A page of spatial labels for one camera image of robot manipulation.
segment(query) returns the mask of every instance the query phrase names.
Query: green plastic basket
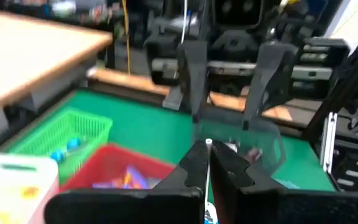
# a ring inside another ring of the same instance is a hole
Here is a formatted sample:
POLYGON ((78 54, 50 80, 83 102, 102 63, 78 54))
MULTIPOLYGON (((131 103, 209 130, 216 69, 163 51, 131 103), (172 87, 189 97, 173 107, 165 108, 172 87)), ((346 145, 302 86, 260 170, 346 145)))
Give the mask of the green plastic basket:
POLYGON ((65 109, 45 125, 35 129, 23 141, 8 152, 32 156, 50 156, 52 152, 65 149, 72 138, 84 139, 78 152, 59 163, 59 182, 64 184, 93 154, 100 145, 106 144, 112 120, 74 109, 65 109))

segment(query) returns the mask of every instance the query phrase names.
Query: yellow cable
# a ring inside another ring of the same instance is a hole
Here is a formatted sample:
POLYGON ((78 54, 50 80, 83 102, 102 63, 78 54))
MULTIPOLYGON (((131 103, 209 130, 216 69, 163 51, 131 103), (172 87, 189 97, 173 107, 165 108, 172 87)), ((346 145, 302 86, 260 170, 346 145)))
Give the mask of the yellow cable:
POLYGON ((131 74, 131 53, 129 49, 129 18, 128 18, 128 12, 127 12, 127 1, 122 1, 122 8, 124 9, 124 27, 125 27, 125 35, 127 37, 127 71, 128 75, 131 74))

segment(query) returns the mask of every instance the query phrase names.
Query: red plastic basket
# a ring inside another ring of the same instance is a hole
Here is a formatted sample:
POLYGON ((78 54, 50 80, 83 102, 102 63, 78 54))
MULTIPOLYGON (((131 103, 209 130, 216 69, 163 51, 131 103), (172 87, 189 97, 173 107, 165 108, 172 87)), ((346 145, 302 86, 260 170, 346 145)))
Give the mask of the red plastic basket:
POLYGON ((175 166, 151 157, 128 151, 115 145, 99 148, 83 167, 60 190, 92 187, 98 182, 109 182, 134 166, 143 176, 164 179, 175 166))

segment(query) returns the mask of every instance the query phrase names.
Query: wooden table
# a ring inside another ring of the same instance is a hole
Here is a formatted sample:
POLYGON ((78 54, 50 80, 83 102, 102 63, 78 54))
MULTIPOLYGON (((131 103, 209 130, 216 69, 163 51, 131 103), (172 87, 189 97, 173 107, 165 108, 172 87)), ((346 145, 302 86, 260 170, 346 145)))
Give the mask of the wooden table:
POLYGON ((0 109, 111 42, 109 33, 0 12, 0 109))
MULTIPOLYGON (((133 88, 135 90, 156 93, 159 95, 168 95, 170 90, 170 88, 167 86, 155 85, 150 78, 141 77, 138 75, 128 75, 127 73, 104 68, 97 69, 92 78, 101 82, 133 88)), ((214 92, 210 94, 210 97, 216 106, 232 110, 243 111, 246 103, 245 97, 233 97, 214 92)), ((276 106, 270 110, 267 110, 265 111, 264 115, 283 119, 285 121, 292 121, 288 109, 284 106, 276 106)))

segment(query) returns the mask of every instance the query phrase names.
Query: green table surface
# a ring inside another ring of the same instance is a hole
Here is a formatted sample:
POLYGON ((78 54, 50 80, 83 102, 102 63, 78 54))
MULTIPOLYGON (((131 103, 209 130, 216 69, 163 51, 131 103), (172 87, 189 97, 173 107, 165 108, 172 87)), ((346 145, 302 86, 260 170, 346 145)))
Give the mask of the green table surface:
MULTIPOLYGON (((76 108, 113 119, 109 142, 172 164, 179 162, 193 141, 190 116, 176 111, 77 91, 46 120, 65 108, 76 108)), ((41 128, 43 124, 41 122, 35 128, 41 128)), ((282 137, 282 141, 287 161, 273 174, 273 178, 290 181, 301 189, 334 190, 307 142, 286 136, 282 137)))

